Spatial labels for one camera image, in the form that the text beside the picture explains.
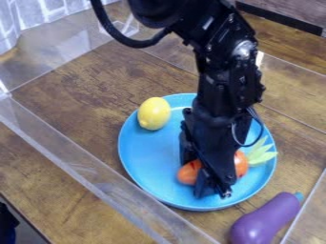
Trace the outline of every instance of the wooden table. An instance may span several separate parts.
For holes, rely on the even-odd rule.
[[[262,51],[326,73],[325,39],[245,16],[258,31]],[[166,45],[179,53],[167,54]],[[147,52],[186,64],[190,71],[111,42],[13,91],[15,100],[126,177],[116,150],[124,119],[148,97],[195,92],[198,85],[192,56],[174,36]],[[281,191],[309,194],[325,168],[325,77],[299,82],[299,70],[282,61],[274,68],[277,64],[281,71],[266,74],[270,91],[258,106],[279,149],[279,166],[269,185],[250,200],[223,211],[175,210],[222,243],[241,215]],[[294,74],[285,80],[289,71]],[[1,124],[0,146],[0,192],[51,242],[154,242]]]

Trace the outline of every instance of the eggplant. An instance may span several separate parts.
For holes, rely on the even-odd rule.
[[[231,226],[231,244],[269,244],[278,231],[301,210],[303,195],[279,193],[255,211],[239,217]]]

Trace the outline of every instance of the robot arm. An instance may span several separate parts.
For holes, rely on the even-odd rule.
[[[100,0],[92,0],[92,4],[104,29],[115,37],[103,19]],[[128,0],[128,5],[147,27],[164,30],[151,40],[127,38],[127,46],[152,46],[172,31],[194,48],[200,79],[192,108],[183,110],[180,164],[198,157],[203,162],[194,192],[198,198],[214,193],[230,196],[237,180],[235,151],[259,139],[245,145],[253,119],[263,128],[253,109],[265,90],[255,32],[223,0]]]

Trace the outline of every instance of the green leaves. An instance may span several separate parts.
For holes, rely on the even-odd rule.
[[[273,159],[278,153],[269,152],[273,147],[273,144],[263,145],[266,142],[267,136],[265,136],[258,143],[254,145],[251,151],[247,154],[249,163],[251,167],[259,166]]]

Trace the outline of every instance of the transparent container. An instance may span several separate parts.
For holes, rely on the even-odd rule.
[[[107,8],[126,35],[147,38],[156,32],[139,27],[130,16],[124,2],[111,4]],[[319,153],[326,143],[326,123],[322,117],[326,113],[322,106],[325,86],[323,90],[321,89],[321,84],[326,82],[325,75],[307,71],[266,53],[259,54],[258,64],[263,72],[262,82],[267,86],[267,92],[262,105],[258,105],[258,112],[277,142],[278,169],[266,188],[247,201],[221,211],[192,213],[171,208],[155,200],[130,180],[118,158],[118,149],[111,147],[107,151],[103,150],[108,148],[107,141],[114,141],[116,146],[122,120],[118,121],[116,128],[111,128],[108,133],[103,132],[100,129],[106,128],[106,121],[98,114],[98,110],[82,99],[83,106],[76,106],[70,112],[71,119],[76,119],[74,112],[84,110],[84,116],[76,121],[80,131],[72,131],[66,127],[67,118],[55,112],[56,106],[63,106],[64,109],[68,104],[70,98],[63,94],[63,90],[74,89],[79,82],[78,77],[76,80],[67,79],[58,82],[56,73],[63,77],[74,77],[74,73],[66,73],[66,70],[60,69],[64,66],[74,66],[74,69],[84,74],[91,72],[84,71],[74,60],[83,58],[86,62],[96,62],[94,59],[88,60],[88,53],[95,52],[95,55],[104,57],[104,53],[116,51],[118,46],[110,43],[115,41],[99,26],[91,10],[23,32],[17,47],[0,57],[0,121],[156,242],[226,242],[229,227],[235,219],[261,206],[278,192],[299,191],[309,194],[325,168],[325,155]],[[142,53],[150,54],[150,58],[159,58],[168,66],[174,65],[176,71],[188,71],[188,77],[196,80],[194,54],[182,46],[180,40],[174,35]],[[305,83],[307,78],[310,85],[305,90],[301,89],[302,86],[293,88],[294,81]],[[49,81],[55,84],[52,89],[45,87]],[[132,91],[132,84],[127,86],[111,82],[110,85],[122,86],[122,89]],[[184,86],[178,84],[174,90],[166,89],[166,94],[183,92],[183,89],[184,92],[195,92],[196,83],[187,82],[192,81],[184,81]],[[88,85],[87,98],[90,99],[95,96],[92,93],[98,89],[95,86],[92,82]],[[282,86],[293,88],[290,95],[285,95],[286,89],[285,93],[279,92]],[[29,100],[40,91],[33,90],[35,87],[40,89],[44,87],[41,92],[48,94],[47,101],[39,101],[37,98]],[[146,92],[142,93],[142,88],[138,90],[139,96],[124,101],[135,104],[135,109],[142,102],[140,98],[148,96]],[[305,104],[298,107],[297,101],[305,96],[303,93],[313,95],[313,99],[305,103],[314,103],[315,110],[309,110]],[[107,95],[115,96],[107,91],[103,92],[103,99]],[[51,99],[53,99],[52,106],[44,108],[43,104]],[[126,111],[123,105],[120,110],[127,117],[131,111]],[[95,125],[88,132],[91,135],[87,136],[98,138],[96,142],[83,141],[86,136],[83,126],[87,123]],[[305,141],[305,143],[291,149],[289,144],[295,141]],[[302,172],[307,161],[311,169]],[[295,174],[285,177],[281,173],[283,171],[295,171]],[[285,231],[278,234],[275,241],[279,241],[283,235]]]

